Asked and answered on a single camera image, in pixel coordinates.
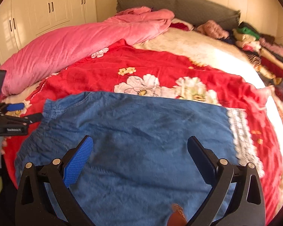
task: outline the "gray headboard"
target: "gray headboard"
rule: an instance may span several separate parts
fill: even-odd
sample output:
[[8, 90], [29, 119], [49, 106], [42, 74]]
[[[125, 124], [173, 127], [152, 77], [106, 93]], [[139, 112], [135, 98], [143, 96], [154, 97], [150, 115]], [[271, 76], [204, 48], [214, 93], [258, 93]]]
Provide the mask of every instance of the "gray headboard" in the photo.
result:
[[208, 0], [117, 0], [117, 12], [128, 8], [147, 6], [154, 10], [162, 8], [174, 12], [175, 17], [195, 26], [215, 20], [225, 30], [237, 28], [240, 11], [229, 9]]

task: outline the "metal pin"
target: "metal pin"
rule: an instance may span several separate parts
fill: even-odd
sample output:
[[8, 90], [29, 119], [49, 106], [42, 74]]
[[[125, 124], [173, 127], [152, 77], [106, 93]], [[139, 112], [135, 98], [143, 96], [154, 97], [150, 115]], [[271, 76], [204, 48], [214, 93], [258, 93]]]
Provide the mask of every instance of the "metal pin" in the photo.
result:
[[61, 162], [60, 159], [54, 159], [54, 160], [52, 161], [52, 163], [53, 163], [54, 165], [58, 165], [58, 164], [60, 164], [60, 162]]
[[255, 165], [253, 164], [253, 163], [248, 163], [248, 166], [250, 167], [250, 168], [252, 168], [252, 169], [254, 169], [255, 168]]
[[228, 164], [228, 161], [226, 159], [221, 159], [220, 163], [225, 166]]
[[31, 166], [32, 166], [32, 163], [31, 163], [31, 162], [29, 162], [29, 163], [27, 163], [27, 164], [25, 165], [26, 168], [31, 168]]

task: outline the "blue garment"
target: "blue garment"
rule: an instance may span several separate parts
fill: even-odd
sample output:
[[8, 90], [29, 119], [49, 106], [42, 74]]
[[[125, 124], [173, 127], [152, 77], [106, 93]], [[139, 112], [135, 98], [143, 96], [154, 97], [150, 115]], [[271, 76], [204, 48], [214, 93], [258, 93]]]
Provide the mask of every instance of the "blue garment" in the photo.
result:
[[[166, 225], [173, 203], [191, 218], [211, 187], [187, 151], [190, 136], [219, 158], [238, 164], [227, 109], [221, 106], [84, 92], [47, 100], [43, 115], [17, 154], [17, 182], [27, 162], [48, 164], [91, 136], [93, 152], [70, 190], [96, 225]], [[219, 216], [232, 193], [233, 188]], [[56, 201], [53, 206], [62, 218]]]

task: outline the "blue gripper pad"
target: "blue gripper pad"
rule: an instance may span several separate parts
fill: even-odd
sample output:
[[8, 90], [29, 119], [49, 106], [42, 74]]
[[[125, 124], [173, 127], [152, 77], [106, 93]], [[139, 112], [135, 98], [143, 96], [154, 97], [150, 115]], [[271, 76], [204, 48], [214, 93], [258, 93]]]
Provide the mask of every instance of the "blue gripper pad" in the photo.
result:
[[24, 109], [25, 105], [24, 103], [17, 103], [17, 104], [10, 104], [7, 106], [6, 110], [7, 111], [19, 111]]
[[70, 184], [74, 184], [77, 181], [92, 150], [93, 150], [93, 140], [91, 137], [87, 137], [84, 143], [78, 148], [76, 153], [68, 162], [67, 166], [64, 168], [63, 181], [67, 188], [69, 187]]

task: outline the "wardrobe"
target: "wardrobe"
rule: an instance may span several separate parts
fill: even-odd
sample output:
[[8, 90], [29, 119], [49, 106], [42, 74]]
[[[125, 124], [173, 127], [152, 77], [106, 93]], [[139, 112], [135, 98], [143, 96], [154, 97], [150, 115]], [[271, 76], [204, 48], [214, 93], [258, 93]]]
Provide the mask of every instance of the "wardrobe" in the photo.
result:
[[51, 30], [96, 21], [95, 0], [3, 0], [0, 64]]

